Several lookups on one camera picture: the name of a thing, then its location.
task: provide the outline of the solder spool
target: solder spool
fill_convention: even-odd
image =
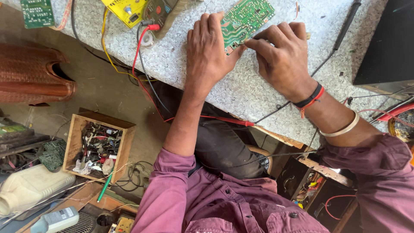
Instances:
[[[146,31],[142,37],[141,46],[151,48],[154,45],[154,37],[151,32]]]

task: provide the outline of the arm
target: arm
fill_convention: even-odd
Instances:
[[[308,74],[306,31],[303,23],[272,25],[245,41],[256,50],[263,78],[294,103],[308,98],[317,82]],[[347,127],[355,114],[328,93],[305,109],[324,133]],[[363,119],[349,132],[327,137],[323,160],[357,175],[357,199],[366,232],[411,232],[414,229],[414,169],[411,152],[395,137],[384,135]]]
[[[187,35],[187,80],[177,115],[154,163],[133,233],[181,232],[188,172],[194,167],[198,121],[213,86],[236,65],[246,47],[224,53],[223,13],[203,14]]]

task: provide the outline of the man's right hand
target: man's right hand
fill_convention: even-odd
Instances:
[[[245,40],[245,45],[256,51],[260,75],[293,103],[315,91],[318,83],[308,73],[304,23],[271,25],[254,39]]]

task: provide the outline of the fingers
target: fingers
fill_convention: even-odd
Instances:
[[[292,22],[289,24],[290,28],[292,28],[293,33],[301,40],[306,40],[306,28],[305,24],[300,22]]]
[[[239,47],[237,47],[235,50],[233,50],[233,52],[227,56],[227,61],[231,64],[231,65],[235,65],[237,60],[241,57],[241,55],[243,55],[243,52],[247,49],[247,47],[245,45],[240,45]]]
[[[269,40],[276,48],[279,48],[283,45],[284,41],[287,40],[287,37],[280,28],[276,25],[271,25],[270,27],[266,28],[265,30],[259,32],[255,37],[255,39],[264,39]]]
[[[256,52],[256,58],[259,63],[259,74],[265,78],[267,61],[262,55],[260,55],[260,53],[257,53],[257,52]]]
[[[296,38],[296,35],[293,33],[292,28],[290,28],[289,24],[286,22],[282,22],[277,26],[280,31],[283,32],[283,34],[289,39],[293,40]]]
[[[200,18],[200,33],[208,34],[209,33],[209,14],[204,13]]]
[[[248,48],[255,50],[257,53],[260,53],[267,61],[272,60],[275,47],[267,43],[265,40],[247,39],[244,41],[244,44]]]
[[[208,18],[210,34],[221,34],[221,20],[223,19],[224,11],[213,13]]]
[[[200,35],[200,21],[197,20],[194,23],[193,36],[199,36],[199,35]]]
[[[187,32],[187,43],[193,38],[193,30],[190,29]]]

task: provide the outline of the shirt sleeve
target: shirt sleeve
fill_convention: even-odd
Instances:
[[[194,166],[194,155],[180,156],[161,149],[131,233],[181,232],[188,172]]]
[[[356,197],[364,232],[412,232],[414,229],[414,168],[412,153],[389,134],[373,148],[328,145],[323,161],[356,174]]]

